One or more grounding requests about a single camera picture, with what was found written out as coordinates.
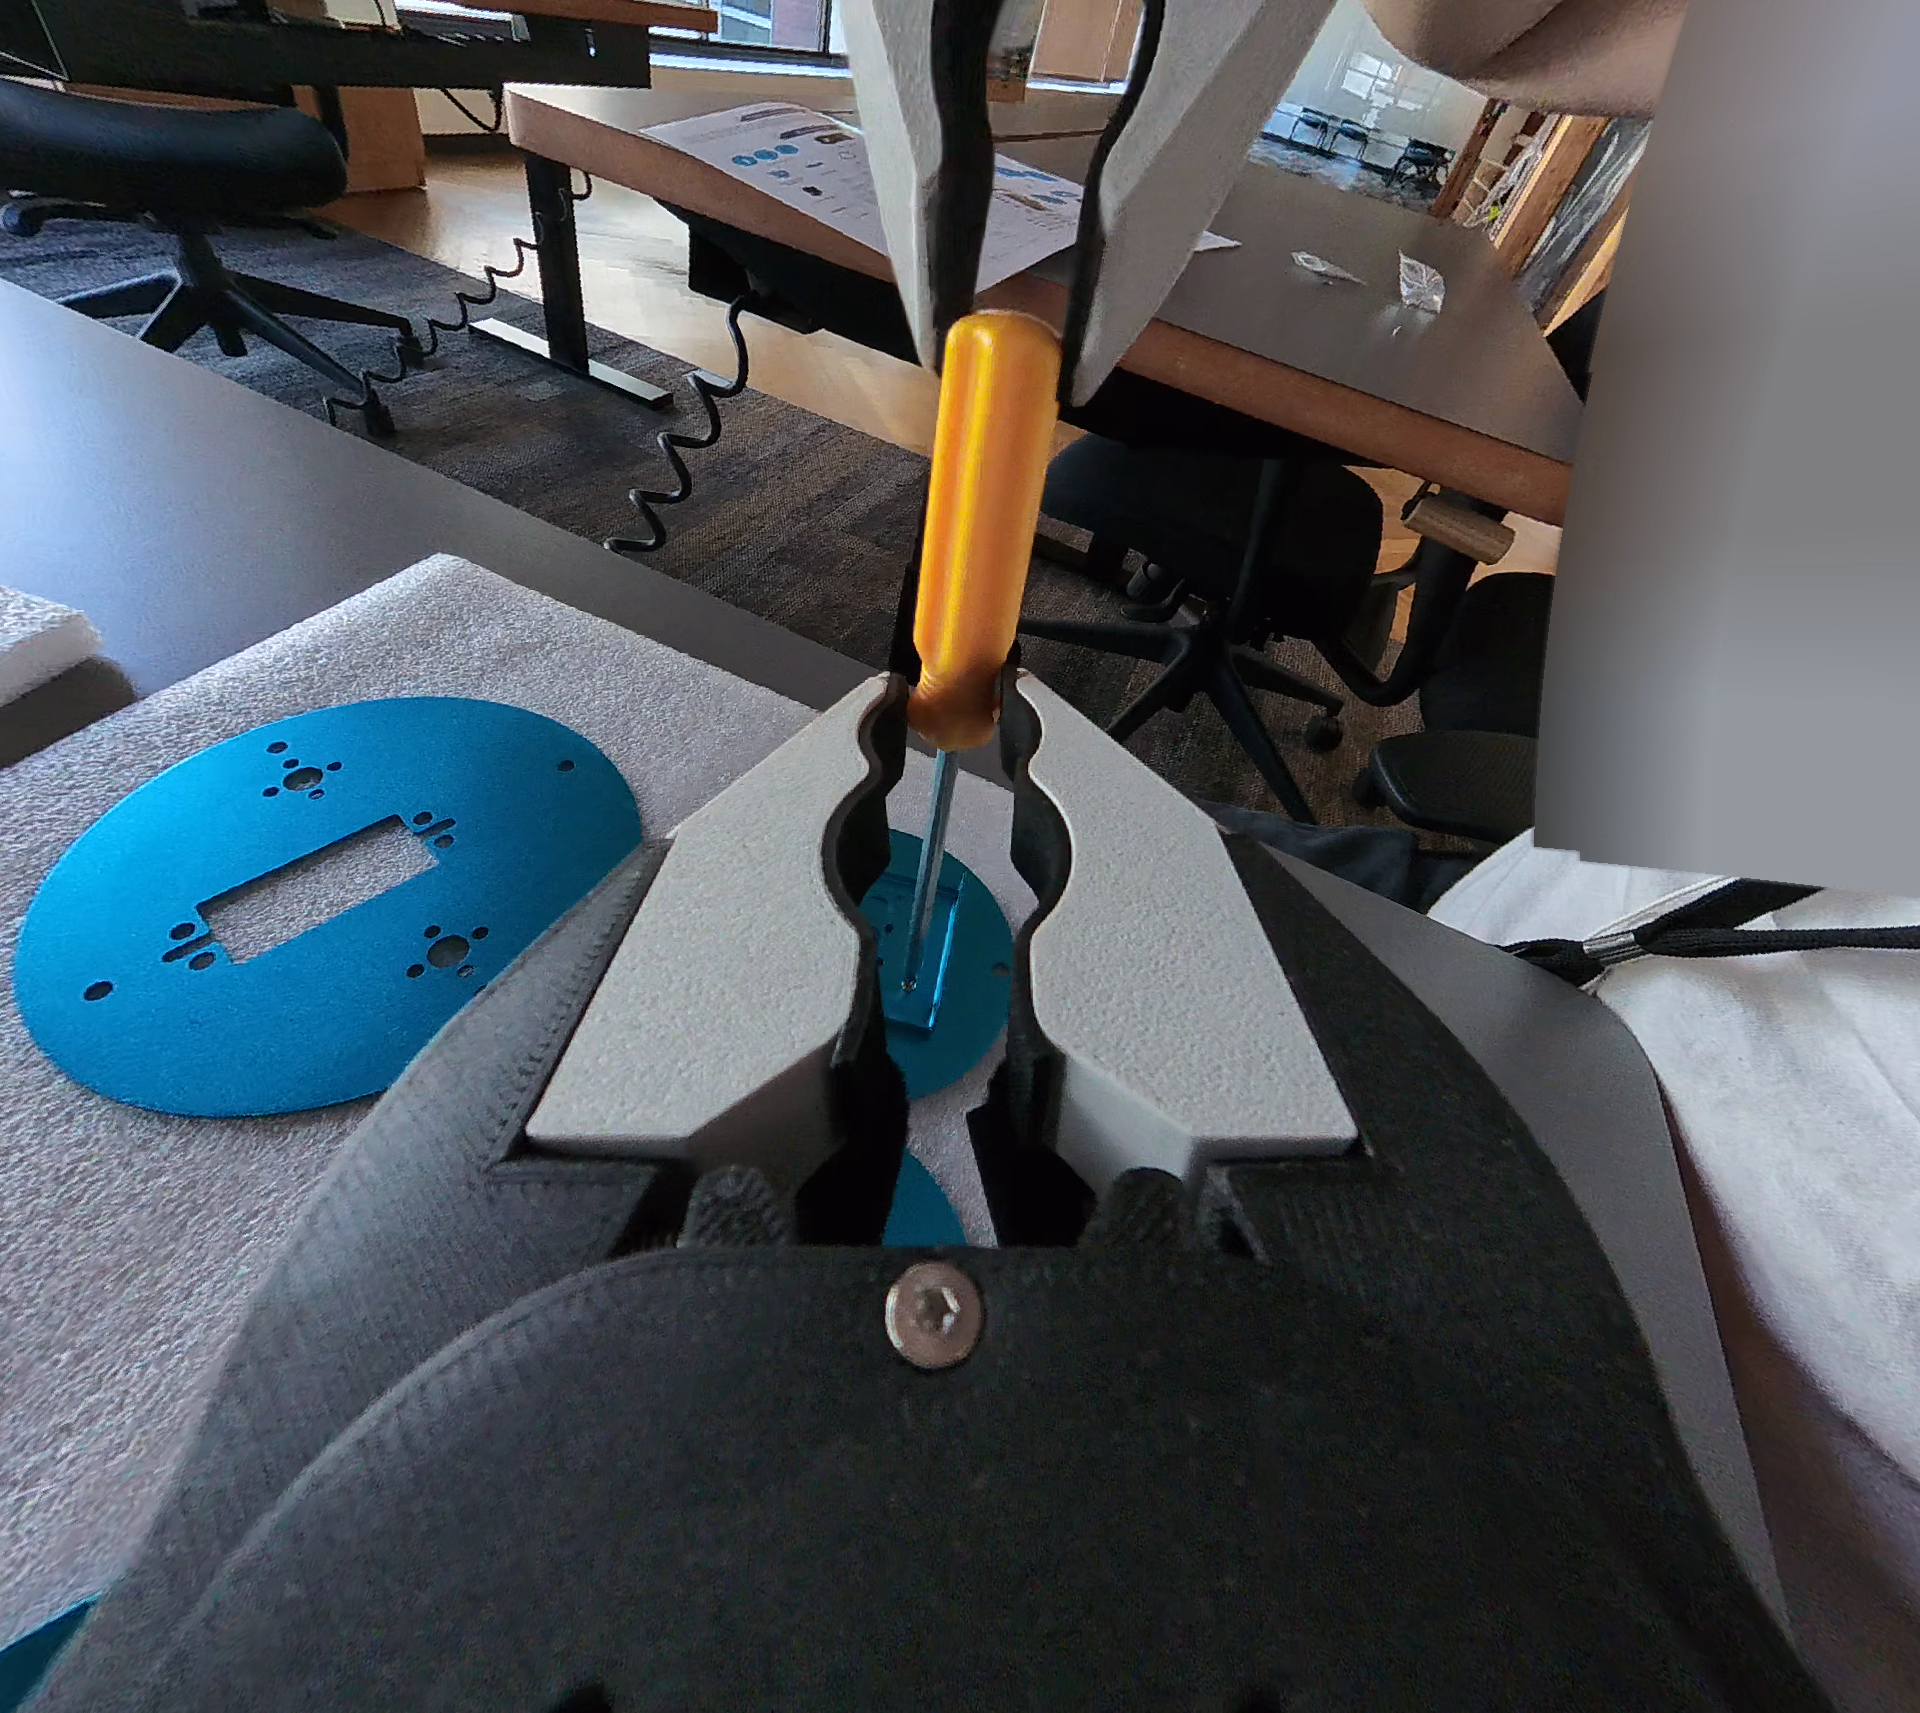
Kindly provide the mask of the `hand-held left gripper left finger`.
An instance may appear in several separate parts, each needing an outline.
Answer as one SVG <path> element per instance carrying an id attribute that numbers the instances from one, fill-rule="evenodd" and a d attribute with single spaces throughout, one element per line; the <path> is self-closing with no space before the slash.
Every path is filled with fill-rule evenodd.
<path id="1" fill-rule="evenodd" d="M 536 1148 L 684 1167 L 819 1167 L 826 1064 L 856 993 L 853 917 L 826 892 L 826 819 L 871 764 L 873 678 L 672 833 L 526 1123 Z"/>

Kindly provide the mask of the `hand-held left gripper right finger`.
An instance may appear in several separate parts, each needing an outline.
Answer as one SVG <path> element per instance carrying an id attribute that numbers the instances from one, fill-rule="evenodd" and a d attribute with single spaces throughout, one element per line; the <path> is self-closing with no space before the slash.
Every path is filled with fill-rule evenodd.
<path id="1" fill-rule="evenodd" d="M 1352 1148 L 1216 824 L 1033 674 L 1013 691 L 1038 725 L 1027 777 L 1069 850 L 1028 944 L 1037 1024 L 1060 1059 L 1044 1142 L 1084 1182 Z"/>

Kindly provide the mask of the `blue round plate with bracket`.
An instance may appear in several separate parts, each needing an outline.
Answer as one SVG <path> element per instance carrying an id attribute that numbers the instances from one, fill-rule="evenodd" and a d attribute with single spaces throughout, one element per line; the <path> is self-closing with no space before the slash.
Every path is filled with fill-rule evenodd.
<path id="1" fill-rule="evenodd" d="M 890 862 L 861 897 L 876 939 L 885 1044 L 909 1101 L 968 1078 L 1001 1035 L 1010 1007 L 1011 934 L 993 895 L 956 856 L 942 856 L 919 980 L 902 991 L 920 840 L 890 833 Z"/>

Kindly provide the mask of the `orange-handled screwdriver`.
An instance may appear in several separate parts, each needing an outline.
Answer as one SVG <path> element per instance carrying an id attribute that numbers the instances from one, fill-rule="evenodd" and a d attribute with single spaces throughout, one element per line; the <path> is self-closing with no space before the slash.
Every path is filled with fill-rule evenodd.
<path id="1" fill-rule="evenodd" d="M 919 678 L 905 706 L 912 733 L 937 759 L 903 986 L 917 981 L 925 953 L 951 757 L 993 737 L 1055 431 L 1059 362 L 1054 332 L 1027 313 L 976 311 L 946 337 L 912 627 Z"/>

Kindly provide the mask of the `grey desk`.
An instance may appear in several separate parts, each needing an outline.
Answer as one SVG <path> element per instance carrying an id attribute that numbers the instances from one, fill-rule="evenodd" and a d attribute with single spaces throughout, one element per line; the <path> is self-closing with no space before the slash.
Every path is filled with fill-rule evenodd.
<path id="1" fill-rule="evenodd" d="M 3 288 L 3 583 L 82 610 L 102 639 L 102 661 L 8 710 L 3 759 L 33 759 L 433 556 L 806 708 L 861 678 L 826 651 Z M 1642 1054 L 1609 1015 L 1561 1020 L 1570 993 L 1524 998 L 1521 1022 L 1497 1024 L 1477 998 L 1477 981 L 1496 978 L 1477 961 L 1484 948 L 1302 862 L 1285 870 L 1459 1032 L 1521 1123 L 1545 1133 L 1577 1204 L 1599 1213 L 1597 1235 L 1675 1395 L 1681 1440 L 1744 1570 L 1781 1611 Z"/>

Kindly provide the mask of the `printed instruction sheet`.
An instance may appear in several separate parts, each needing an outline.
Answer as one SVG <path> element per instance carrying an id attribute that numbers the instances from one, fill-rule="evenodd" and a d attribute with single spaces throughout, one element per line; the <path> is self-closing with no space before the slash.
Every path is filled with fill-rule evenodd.
<path id="1" fill-rule="evenodd" d="M 758 102 L 647 129 L 650 143 L 686 154 L 826 232 L 885 252 L 870 149 L 856 117 Z M 1072 247 L 1082 183 L 1099 136 L 993 136 L 993 202 L 974 293 Z"/>

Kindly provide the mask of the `person's dark trousers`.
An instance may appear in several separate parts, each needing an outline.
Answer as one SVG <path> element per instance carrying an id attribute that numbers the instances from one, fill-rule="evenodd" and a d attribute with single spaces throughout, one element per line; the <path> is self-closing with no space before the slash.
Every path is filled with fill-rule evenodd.
<path id="1" fill-rule="evenodd" d="M 1278 856 L 1303 862 L 1406 910 L 1427 912 L 1477 865 L 1470 853 L 1462 856 L 1420 846 L 1406 828 L 1310 826 L 1246 808 L 1200 808 L 1219 828 L 1251 838 Z"/>

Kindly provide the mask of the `large blue disc rectangular cutout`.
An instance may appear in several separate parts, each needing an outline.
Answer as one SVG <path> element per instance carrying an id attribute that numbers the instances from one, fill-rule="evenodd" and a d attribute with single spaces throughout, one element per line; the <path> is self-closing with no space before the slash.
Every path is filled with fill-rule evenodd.
<path id="1" fill-rule="evenodd" d="M 404 698 L 283 716 L 136 789 L 53 865 L 13 988 L 107 1099 L 266 1116 L 380 1093 L 639 845 L 547 716 Z"/>

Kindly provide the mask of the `small blue round disc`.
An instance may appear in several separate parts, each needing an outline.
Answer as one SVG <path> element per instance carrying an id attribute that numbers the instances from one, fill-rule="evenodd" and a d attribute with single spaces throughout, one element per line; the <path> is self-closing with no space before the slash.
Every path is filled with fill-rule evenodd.
<path id="1" fill-rule="evenodd" d="M 964 1245 L 968 1235 L 936 1179 L 912 1154 L 902 1154 L 880 1246 Z"/>

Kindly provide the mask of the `black office chair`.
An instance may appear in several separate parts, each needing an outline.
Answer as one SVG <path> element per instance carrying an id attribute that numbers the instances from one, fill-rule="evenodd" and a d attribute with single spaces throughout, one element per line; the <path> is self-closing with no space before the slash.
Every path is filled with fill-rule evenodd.
<path id="1" fill-rule="evenodd" d="M 1150 716 L 1205 694 L 1283 813 L 1315 824 L 1251 691 L 1308 703 L 1319 716 L 1307 743 L 1339 743 L 1339 698 L 1261 659 L 1259 647 L 1292 639 L 1340 652 L 1374 585 L 1381 543 L 1374 490 L 1324 458 L 1178 456 L 1089 435 L 1052 462 L 1042 512 L 1113 549 L 1138 549 L 1170 581 L 1143 622 L 1020 622 L 1030 639 L 1160 669 L 1113 716 L 1111 738 L 1123 742 Z"/>
<path id="2" fill-rule="evenodd" d="M 1418 548 L 1396 575 L 1376 576 L 1352 652 L 1381 646 L 1393 602 L 1410 588 L 1396 661 L 1357 678 L 1357 693 L 1376 708 L 1416 696 L 1420 728 L 1378 742 L 1351 797 L 1418 831 L 1501 845 L 1533 823 L 1551 576 L 1472 580 L 1513 539 L 1486 502 L 1423 489 L 1403 524 Z"/>

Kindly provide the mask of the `white foam sheet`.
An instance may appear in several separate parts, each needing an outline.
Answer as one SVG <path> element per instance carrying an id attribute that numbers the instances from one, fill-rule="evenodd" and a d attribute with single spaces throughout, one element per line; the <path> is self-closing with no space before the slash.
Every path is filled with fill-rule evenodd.
<path id="1" fill-rule="evenodd" d="M 634 789 L 650 836 L 806 733 L 814 710 L 453 556 L 433 556 L 310 622 L 134 703 L 3 775 L 3 958 L 77 836 L 163 769 L 276 716 L 367 698 L 524 706 L 583 735 Z M 775 1047 L 801 1027 L 770 998 L 723 1018 L 672 966 L 721 956 L 715 916 L 689 939 L 642 936 L 585 1029 L 588 1074 L 561 1076 L 561 1125 L 598 1142 L 752 1159 L 801 1125 Z M 3 1640 L 102 1592 L 138 1543 L 244 1305 L 364 1105 L 283 1123 L 183 1123 L 80 1089 L 26 1040 L 3 986 Z"/>

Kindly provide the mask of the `black stool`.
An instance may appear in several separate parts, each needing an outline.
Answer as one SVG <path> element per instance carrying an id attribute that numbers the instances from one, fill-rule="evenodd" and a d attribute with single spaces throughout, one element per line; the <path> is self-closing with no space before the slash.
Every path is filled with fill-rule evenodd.
<path id="1" fill-rule="evenodd" d="M 210 332 L 222 357 L 245 337 L 342 387 L 370 435 L 397 431 L 374 386 L 286 325 L 288 316 L 377 327 L 418 359 L 397 313 L 330 301 L 230 271 L 210 237 L 227 225 L 288 224 L 347 192 L 347 163 L 325 127 L 291 109 L 197 112 L 1 85 L 3 234 L 31 239 L 57 220 L 111 220 L 175 239 L 175 271 L 77 293 L 65 308 L 94 320 L 143 316 L 141 343 L 175 354 Z"/>

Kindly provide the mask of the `white foam block round hole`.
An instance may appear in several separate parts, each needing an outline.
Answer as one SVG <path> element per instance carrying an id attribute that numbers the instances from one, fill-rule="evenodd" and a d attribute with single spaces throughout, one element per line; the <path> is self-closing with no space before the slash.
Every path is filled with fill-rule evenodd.
<path id="1" fill-rule="evenodd" d="M 8 708 L 97 654 L 100 640 L 78 610 L 1 586 L 0 703 Z"/>

